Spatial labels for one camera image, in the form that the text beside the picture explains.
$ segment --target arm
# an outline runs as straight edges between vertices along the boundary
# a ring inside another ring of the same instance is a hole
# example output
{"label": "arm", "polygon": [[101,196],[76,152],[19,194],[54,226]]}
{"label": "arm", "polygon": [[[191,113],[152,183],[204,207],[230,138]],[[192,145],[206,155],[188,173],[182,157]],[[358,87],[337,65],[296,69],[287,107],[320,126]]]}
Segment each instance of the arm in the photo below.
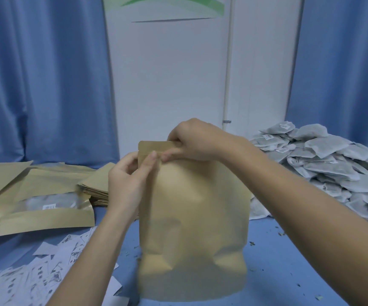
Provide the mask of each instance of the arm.
{"label": "arm", "polygon": [[232,170],[279,222],[322,278],[351,305],[368,305],[368,222],[289,172],[242,137],[191,119],[161,159],[215,159]]}
{"label": "arm", "polygon": [[111,169],[106,215],[48,306],[102,304],[121,244],[136,218],[146,178],[156,159],[156,153],[150,154],[137,169],[137,152],[131,153]]}

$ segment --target paper label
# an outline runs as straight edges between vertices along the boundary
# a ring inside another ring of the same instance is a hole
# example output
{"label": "paper label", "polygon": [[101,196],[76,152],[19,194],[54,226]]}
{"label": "paper label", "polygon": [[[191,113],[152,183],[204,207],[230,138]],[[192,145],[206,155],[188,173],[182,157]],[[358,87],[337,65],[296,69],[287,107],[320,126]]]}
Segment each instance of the paper label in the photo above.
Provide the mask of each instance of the paper label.
{"label": "paper label", "polygon": [[54,209],[54,208],[56,208],[56,204],[48,204],[48,205],[42,206],[42,210],[44,210],[44,209]]}
{"label": "paper label", "polygon": [[281,124],[279,125],[279,127],[283,128],[283,129],[285,129],[285,130],[288,130],[288,129],[290,128],[290,125],[285,124],[285,123],[284,123],[284,124],[282,124],[282,123],[281,123]]}
{"label": "paper label", "polygon": [[283,148],[279,148],[279,149],[275,149],[277,152],[279,152],[279,153],[285,153],[285,152],[287,152],[287,151],[289,151],[289,148],[287,148],[287,147],[283,147]]}
{"label": "paper label", "polygon": [[263,134],[262,137],[266,140],[270,140],[273,138],[273,135],[270,135],[270,134]]}

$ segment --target blue table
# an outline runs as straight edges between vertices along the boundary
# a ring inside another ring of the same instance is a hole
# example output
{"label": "blue table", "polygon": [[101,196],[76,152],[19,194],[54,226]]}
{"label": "blue table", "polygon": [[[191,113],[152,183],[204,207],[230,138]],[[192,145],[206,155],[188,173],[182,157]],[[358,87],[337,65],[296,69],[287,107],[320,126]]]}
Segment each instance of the blue table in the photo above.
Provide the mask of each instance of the blue table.
{"label": "blue table", "polygon": [[[96,223],[105,214],[104,208],[95,208]],[[0,269],[17,267],[32,261],[32,253],[42,241],[60,242],[67,234],[82,234],[88,229],[58,229],[36,231],[15,236],[0,237]],[[140,306],[243,306],[243,305],[327,305],[347,304],[323,281],[304,259],[288,236],[282,233],[272,218],[249,221],[248,242],[244,248],[248,266],[248,282],[243,291],[223,299],[197,303],[156,302],[142,299]],[[139,223],[134,222],[126,234],[117,260],[120,267],[113,275],[123,285],[120,295],[130,297],[132,305],[139,301],[136,288],[137,258],[140,256]],[[322,296],[318,301],[315,296]]]}

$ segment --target hand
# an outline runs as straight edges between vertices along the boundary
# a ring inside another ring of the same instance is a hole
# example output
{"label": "hand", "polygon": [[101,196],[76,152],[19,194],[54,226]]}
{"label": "hand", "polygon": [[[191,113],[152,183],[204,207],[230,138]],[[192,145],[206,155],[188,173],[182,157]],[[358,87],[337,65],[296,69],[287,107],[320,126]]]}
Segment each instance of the hand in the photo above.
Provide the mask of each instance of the hand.
{"label": "hand", "polygon": [[137,152],[123,157],[109,171],[109,206],[108,213],[123,213],[136,219],[146,186],[146,179],[157,162],[157,153],[153,151],[144,159],[140,168],[137,163]]}
{"label": "hand", "polygon": [[172,148],[161,155],[166,162],[174,159],[214,160],[219,158],[220,150],[228,145],[234,135],[224,132],[211,123],[197,118],[181,122],[168,136],[169,141],[180,141],[182,147]]}

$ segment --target left hand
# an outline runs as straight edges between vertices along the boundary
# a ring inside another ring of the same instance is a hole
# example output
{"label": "left hand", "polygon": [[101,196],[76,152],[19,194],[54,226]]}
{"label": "left hand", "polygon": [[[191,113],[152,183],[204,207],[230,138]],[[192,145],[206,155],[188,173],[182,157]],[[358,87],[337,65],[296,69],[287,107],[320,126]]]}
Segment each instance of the left hand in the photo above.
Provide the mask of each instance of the left hand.
{"label": "left hand", "polygon": [[132,220],[136,218],[147,176],[157,162],[157,153],[153,151],[138,168],[137,154],[126,155],[109,172],[108,213],[122,213]]}

